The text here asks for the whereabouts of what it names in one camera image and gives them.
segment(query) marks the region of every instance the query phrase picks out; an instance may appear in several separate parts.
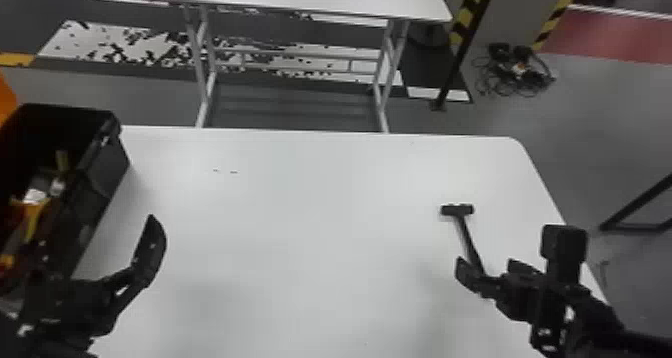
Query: black bin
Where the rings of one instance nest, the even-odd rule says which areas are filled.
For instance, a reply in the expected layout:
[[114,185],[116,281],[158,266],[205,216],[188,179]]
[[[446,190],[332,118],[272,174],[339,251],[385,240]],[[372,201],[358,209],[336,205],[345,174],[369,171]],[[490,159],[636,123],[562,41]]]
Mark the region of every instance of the black bin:
[[[62,193],[40,217],[35,237],[44,238],[21,247],[20,264],[0,281],[0,293],[34,269],[72,275],[128,169],[120,132],[110,111],[39,104],[21,106],[0,128],[0,218],[7,218],[12,196],[25,195],[34,174],[57,166],[56,151],[66,151],[69,162]],[[0,230],[0,246],[9,233]]]

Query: black metal frame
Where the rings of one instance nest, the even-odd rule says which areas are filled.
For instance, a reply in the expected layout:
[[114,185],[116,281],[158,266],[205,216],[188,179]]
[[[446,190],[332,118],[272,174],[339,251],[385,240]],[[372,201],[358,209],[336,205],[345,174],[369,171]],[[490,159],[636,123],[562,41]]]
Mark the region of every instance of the black metal frame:
[[446,81],[444,82],[438,97],[436,97],[436,100],[430,102],[431,110],[445,111],[446,96],[448,96],[448,93],[450,92],[450,86],[453,83],[455,76],[460,72],[460,67],[464,62],[464,58],[467,56],[467,51],[469,51],[469,48],[471,47],[471,42],[476,35],[476,31],[478,31],[478,28],[481,26],[481,20],[483,20],[483,16],[485,16],[485,12],[490,6],[490,1],[491,0],[481,0],[480,4],[478,4],[474,17],[469,25],[467,35],[457,49],[453,62],[450,64],[450,70],[448,71]]
[[636,211],[642,209],[648,203],[660,196],[663,192],[672,188],[672,173],[649,188],[646,192],[639,195],[635,200],[628,203],[621,210],[609,217],[606,221],[600,224],[599,229],[602,231],[632,231],[632,232],[651,232],[660,233],[672,228],[672,218],[660,223],[628,223],[623,222],[626,218],[631,216]]

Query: striped warning tape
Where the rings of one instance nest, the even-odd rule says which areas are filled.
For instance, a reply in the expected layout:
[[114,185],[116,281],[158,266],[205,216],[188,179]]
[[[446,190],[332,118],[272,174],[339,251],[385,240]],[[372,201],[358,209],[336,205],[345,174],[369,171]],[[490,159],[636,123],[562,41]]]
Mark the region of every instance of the striped warning tape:
[[476,8],[481,3],[481,0],[464,0],[462,7],[457,13],[455,23],[450,32],[450,43],[452,45],[460,45],[464,38],[468,35],[469,27],[476,14]]
[[33,54],[4,53],[0,52],[0,66],[28,67],[35,59]]
[[534,41],[534,44],[532,45],[532,49],[534,51],[539,51],[541,49],[541,47],[544,45],[544,42],[546,42],[546,39],[548,39],[548,36],[551,35],[553,29],[555,29],[555,27],[558,26],[558,23],[562,18],[562,14],[565,13],[567,7],[570,4],[572,4],[573,1],[574,0],[558,1],[558,4],[556,4],[555,8],[553,8],[553,13],[551,13],[551,16],[544,23],[544,26],[541,28],[541,33],[539,33],[537,39]]

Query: cable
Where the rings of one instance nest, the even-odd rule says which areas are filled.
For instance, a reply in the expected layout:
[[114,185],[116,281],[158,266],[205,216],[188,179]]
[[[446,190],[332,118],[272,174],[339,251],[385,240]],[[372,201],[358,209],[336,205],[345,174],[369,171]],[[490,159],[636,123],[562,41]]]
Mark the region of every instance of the cable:
[[[512,52],[509,45],[495,43],[488,50],[489,56],[471,61],[478,71],[474,88],[481,95],[509,97],[515,94],[533,98],[555,81],[546,63],[530,48],[518,46]],[[542,72],[530,60],[534,60]]]

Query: concrete floor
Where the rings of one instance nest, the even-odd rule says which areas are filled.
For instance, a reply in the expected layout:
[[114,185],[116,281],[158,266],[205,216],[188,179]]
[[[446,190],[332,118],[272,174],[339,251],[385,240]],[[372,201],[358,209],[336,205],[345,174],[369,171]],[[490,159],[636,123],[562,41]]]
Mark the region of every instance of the concrete floor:
[[[393,132],[511,136],[523,143],[570,224],[592,232],[590,262],[629,328],[672,337],[672,236],[605,235],[596,225],[672,169],[672,67],[545,55],[559,80],[535,98],[475,95],[474,105],[392,99]],[[473,70],[463,69],[473,80]],[[114,111],[124,124],[192,125],[193,83],[2,69],[23,102]],[[221,86],[211,125],[377,131],[366,96]],[[663,198],[638,218],[669,217]]]

